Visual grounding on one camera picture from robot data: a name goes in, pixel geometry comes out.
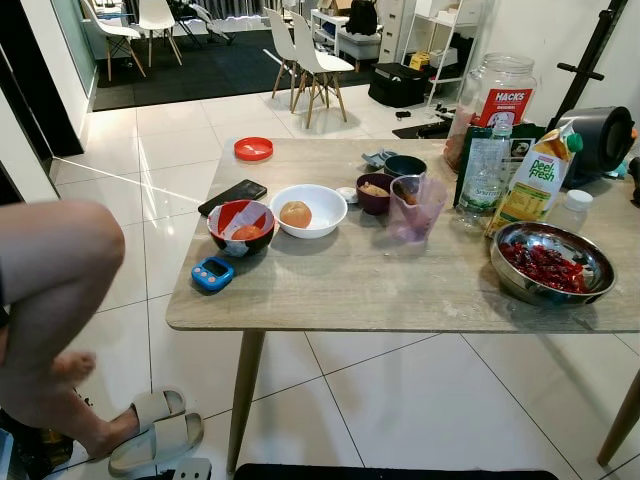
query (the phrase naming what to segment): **red lid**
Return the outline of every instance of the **red lid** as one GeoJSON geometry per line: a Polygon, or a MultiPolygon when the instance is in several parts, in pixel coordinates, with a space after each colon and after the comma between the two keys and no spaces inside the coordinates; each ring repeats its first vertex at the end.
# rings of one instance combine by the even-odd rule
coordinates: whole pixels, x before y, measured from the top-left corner
{"type": "Polygon", "coordinates": [[[273,154],[273,143],[262,137],[243,138],[238,140],[233,148],[237,158],[248,162],[264,160],[273,154]]]}

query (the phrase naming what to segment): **blue digital timer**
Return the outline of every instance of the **blue digital timer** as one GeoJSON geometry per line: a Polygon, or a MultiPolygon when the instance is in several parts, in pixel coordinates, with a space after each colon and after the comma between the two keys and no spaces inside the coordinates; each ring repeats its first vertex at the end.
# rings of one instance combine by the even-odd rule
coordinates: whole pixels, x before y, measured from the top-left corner
{"type": "Polygon", "coordinates": [[[218,257],[208,257],[191,269],[193,280],[205,290],[218,291],[233,279],[233,267],[218,257]]]}

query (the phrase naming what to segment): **white bowl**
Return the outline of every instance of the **white bowl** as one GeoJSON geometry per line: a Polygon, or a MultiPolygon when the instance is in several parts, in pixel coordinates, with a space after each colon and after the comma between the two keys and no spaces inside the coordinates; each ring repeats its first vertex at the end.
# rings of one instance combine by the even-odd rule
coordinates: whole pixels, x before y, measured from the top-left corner
{"type": "Polygon", "coordinates": [[[347,215],[347,202],[335,190],[321,185],[294,185],[285,188],[271,200],[271,211],[282,229],[298,238],[320,238],[330,234],[347,215]],[[280,210],[287,202],[304,202],[311,210],[307,228],[287,225],[280,220],[280,210]]]}

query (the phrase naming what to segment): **white chair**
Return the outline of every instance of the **white chair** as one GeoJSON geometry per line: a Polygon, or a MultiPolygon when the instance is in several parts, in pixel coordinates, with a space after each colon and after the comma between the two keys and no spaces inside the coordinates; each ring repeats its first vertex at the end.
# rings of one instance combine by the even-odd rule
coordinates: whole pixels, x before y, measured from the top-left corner
{"type": "Polygon", "coordinates": [[[166,0],[140,0],[140,20],[138,25],[144,30],[149,30],[149,68],[151,68],[151,45],[153,43],[153,31],[161,30],[163,36],[167,35],[173,53],[182,65],[182,54],[178,50],[173,39],[173,27],[176,24],[171,9],[166,0]]]}
{"type": "Polygon", "coordinates": [[[213,23],[213,17],[211,16],[211,13],[209,13],[209,10],[207,10],[201,5],[198,5],[197,3],[190,3],[189,7],[191,7],[191,9],[194,12],[196,12],[196,15],[200,20],[204,22],[205,26],[207,27],[207,30],[210,33],[216,34],[219,37],[224,38],[227,41],[227,45],[231,45],[231,42],[233,41],[233,37],[229,37],[229,35],[224,33],[222,29],[220,29],[213,23]]]}
{"type": "Polygon", "coordinates": [[[317,52],[307,21],[297,13],[291,12],[291,15],[293,16],[296,55],[298,57],[298,63],[304,69],[300,80],[300,86],[298,88],[298,94],[293,102],[291,111],[295,110],[298,99],[300,98],[300,93],[302,93],[302,90],[305,88],[307,75],[310,74],[312,76],[312,82],[311,97],[309,98],[309,111],[307,113],[307,128],[309,128],[309,125],[311,124],[311,111],[313,109],[313,101],[316,97],[316,85],[318,85],[320,89],[319,93],[321,96],[322,89],[324,88],[325,96],[327,98],[327,108],[329,108],[329,91],[338,97],[338,100],[340,101],[340,109],[342,110],[342,118],[344,118],[344,121],[346,122],[347,113],[344,111],[344,103],[342,102],[342,95],[340,94],[338,75],[340,72],[352,71],[353,66],[338,57],[317,52]]]}
{"type": "Polygon", "coordinates": [[[96,15],[93,5],[89,3],[89,0],[82,0],[82,3],[84,4],[83,10],[89,16],[91,22],[96,26],[98,31],[104,35],[107,43],[107,71],[109,72],[109,81],[111,81],[111,55],[120,50],[124,50],[125,43],[127,44],[127,47],[129,47],[131,58],[136,62],[142,76],[146,78],[147,75],[144,73],[140,60],[138,60],[138,57],[131,48],[131,38],[140,38],[140,33],[133,28],[103,23],[96,15]]]}
{"type": "Polygon", "coordinates": [[[271,98],[274,98],[276,96],[276,91],[280,86],[280,80],[282,79],[282,75],[284,74],[286,64],[287,62],[289,62],[289,76],[291,77],[291,98],[289,99],[289,110],[293,112],[293,92],[296,89],[296,68],[298,63],[296,58],[296,47],[293,44],[293,40],[291,40],[289,29],[285,25],[284,20],[282,20],[280,14],[275,10],[271,10],[265,7],[263,7],[263,10],[267,12],[267,16],[269,17],[269,23],[271,24],[271,35],[273,36],[273,44],[276,47],[276,52],[278,52],[278,55],[280,55],[280,57],[282,58],[280,71],[278,72],[278,77],[276,78],[276,84],[273,86],[273,93],[271,94],[271,98]]]}

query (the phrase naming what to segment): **plastic cup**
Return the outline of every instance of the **plastic cup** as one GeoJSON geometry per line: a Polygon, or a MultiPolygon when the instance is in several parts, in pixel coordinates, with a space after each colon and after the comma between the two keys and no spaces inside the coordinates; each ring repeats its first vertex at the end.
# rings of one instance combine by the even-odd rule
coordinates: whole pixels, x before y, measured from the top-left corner
{"type": "Polygon", "coordinates": [[[426,175],[406,175],[391,182],[389,233],[408,243],[427,240],[447,200],[447,189],[426,175]],[[415,204],[406,201],[406,192],[415,204]]]}

